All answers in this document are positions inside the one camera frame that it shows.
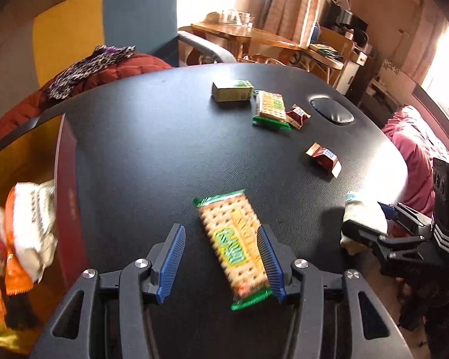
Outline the red quilted jacket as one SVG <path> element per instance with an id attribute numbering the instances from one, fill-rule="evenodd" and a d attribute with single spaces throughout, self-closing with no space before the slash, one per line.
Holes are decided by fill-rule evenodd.
<path id="1" fill-rule="evenodd" d="M 68 98 L 117 80 L 139 74 L 161 72 L 171 68 L 171 65 L 158 57 L 148 54 L 133 54 L 127 59 L 107 66 L 102 71 L 96 72 L 84 80 L 79 81 L 74 86 Z M 27 96 L 0 118 L 0 139 L 17 129 L 17 127 L 26 121 L 40 116 L 46 109 L 62 102 L 62 100 L 49 100 L 47 98 L 48 87 L 53 81 L 54 79 L 51 79 L 49 82 L 46 82 L 42 88 Z"/>

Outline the white orange snack bag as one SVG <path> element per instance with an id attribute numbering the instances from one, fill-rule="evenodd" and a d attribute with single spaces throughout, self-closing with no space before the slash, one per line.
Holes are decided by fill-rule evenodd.
<path id="1" fill-rule="evenodd" d="M 40 283 L 57 249 L 55 186 L 17 183 L 0 208 L 0 328 L 38 327 L 27 294 Z"/>

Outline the wooden side table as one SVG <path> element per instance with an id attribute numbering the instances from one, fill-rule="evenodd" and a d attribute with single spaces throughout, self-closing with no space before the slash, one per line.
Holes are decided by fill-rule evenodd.
<path id="1" fill-rule="evenodd" d="M 288 63 L 291 56 L 302 47 L 282 36 L 269 33 L 259 28 L 246 25 L 220 23 L 220 14 L 210 12 L 205 20 L 190 25 L 192 33 L 204 39 L 215 36 L 228 41 L 230 53 L 238 60 L 249 53 L 253 44 L 277 48 L 280 50 L 278 60 Z"/>

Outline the wooden desk with clutter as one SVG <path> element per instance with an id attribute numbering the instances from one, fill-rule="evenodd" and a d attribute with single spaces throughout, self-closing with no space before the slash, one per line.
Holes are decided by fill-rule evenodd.
<path id="1" fill-rule="evenodd" d="M 351 0 L 325 0 L 308 50 L 307 70 L 344 95 L 368 58 L 368 24 L 352 12 Z"/>

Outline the pink quilted blanket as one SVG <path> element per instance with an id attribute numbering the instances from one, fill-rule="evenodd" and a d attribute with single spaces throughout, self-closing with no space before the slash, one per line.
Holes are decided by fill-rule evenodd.
<path id="1" fill-rule="evenodd" d="M 449 162 L 449 150 L 411 105 L 398 109 L 382 131 L 396 146 L 408 169 L 407 186 L 401 202 L 425 216 L 431 216 L 435 202 L 433 159 Z"/>

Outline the black oval table pad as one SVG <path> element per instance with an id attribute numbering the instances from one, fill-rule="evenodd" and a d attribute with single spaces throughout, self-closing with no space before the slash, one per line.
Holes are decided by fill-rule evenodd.
<path id="1" fill-rule="evenodd" d="M 339 102 L 328 97 L 316 97 L 310 100 L 312 107 L 333 124 L 344 126 L 354 123 L 354 116 Z"/>

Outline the white snack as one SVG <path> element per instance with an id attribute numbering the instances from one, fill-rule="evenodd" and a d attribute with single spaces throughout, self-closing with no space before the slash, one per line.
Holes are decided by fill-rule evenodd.
<path id="1" fill-rule="evenodd" d="M 348 191 L 345 196 L 343 223 L 352 220 L 373 229 L 379 235 L 388 234 L 388 222 L 377 201 L 365 194 Z M 341 232 L 340 246 L 346 249 L 350 256 L 367 250 L 367 247 L 352 240 Z"/>

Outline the brown candy wrapper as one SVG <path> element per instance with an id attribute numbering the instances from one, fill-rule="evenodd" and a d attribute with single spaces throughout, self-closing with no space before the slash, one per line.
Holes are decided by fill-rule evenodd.
<path id="1" fill-rule="evenodd" d="M 332 151 L 318 143 L 313 143 L 306 151 L 306 154 L 329 174 L 332 174 L 334 178 L 339 177 L 339 174 L 342 171 L 342 165 L 337 155 Z"/>
<path id="2" fill-rule="evenodd" d="M 291 110 L 286 111 L 285 115 L 288 124 L 297 130 L 300 130 L 304 124 L 304 121 L 310 118 L 310 114 L 298 105 L 292 105 Z"/>

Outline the green cracker pack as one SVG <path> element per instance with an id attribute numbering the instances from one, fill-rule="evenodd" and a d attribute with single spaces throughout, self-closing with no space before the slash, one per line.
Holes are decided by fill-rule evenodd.
<path id="1" fill-rule="evenodd" d="M 291 129 L 286 119 L 285 102 L 281 94 L 255 90 L 254 99 L 254 124 L 271 130 Z"/>
<path id="2" fill-rule="evenodd" d="M 246 309 L 271 296 L 257 245 L 261 222 L 245 191 L 195 199 L 193 204 L 233 291 L 231 310 Z"/>

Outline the purple patterned scarf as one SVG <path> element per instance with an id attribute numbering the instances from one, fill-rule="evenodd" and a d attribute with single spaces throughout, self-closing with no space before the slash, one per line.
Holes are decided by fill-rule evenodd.
<path id="1" fill-rule="evenodd" d="M 58 74 L 47 90 L 49 100 L 65 100 L 74 88 L 91 75 L 102 72 L 107 67 L 131 57 L 135 45 L 116 47 L 97 45 L 93 52 Z"/>

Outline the pink patterned curtain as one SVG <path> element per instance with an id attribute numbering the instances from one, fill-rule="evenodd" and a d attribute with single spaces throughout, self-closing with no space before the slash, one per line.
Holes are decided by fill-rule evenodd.
<path id="1" fill-rule="evenodd" d="M 319 6 L 320 0 L 271 0 L 263 29 L 305 49 L 310 44 Z"/>

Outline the small green white box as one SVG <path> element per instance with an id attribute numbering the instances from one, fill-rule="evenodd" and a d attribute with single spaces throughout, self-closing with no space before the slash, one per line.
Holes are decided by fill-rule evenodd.
<path id="1" fill-rule="evenodd" d="M 212 83 L 212 97 L 216 102 L 249 101 L 254 86 L 248 80 L 219 80 Z"/>

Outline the gold-lined storage box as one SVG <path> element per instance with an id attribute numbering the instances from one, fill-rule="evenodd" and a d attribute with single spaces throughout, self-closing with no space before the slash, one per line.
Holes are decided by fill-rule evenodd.
<path id="1" fill-rule="evenodd" d="M 0 141 L 0 358 L 26 358 L 87 265 L 65 116 Z"/>

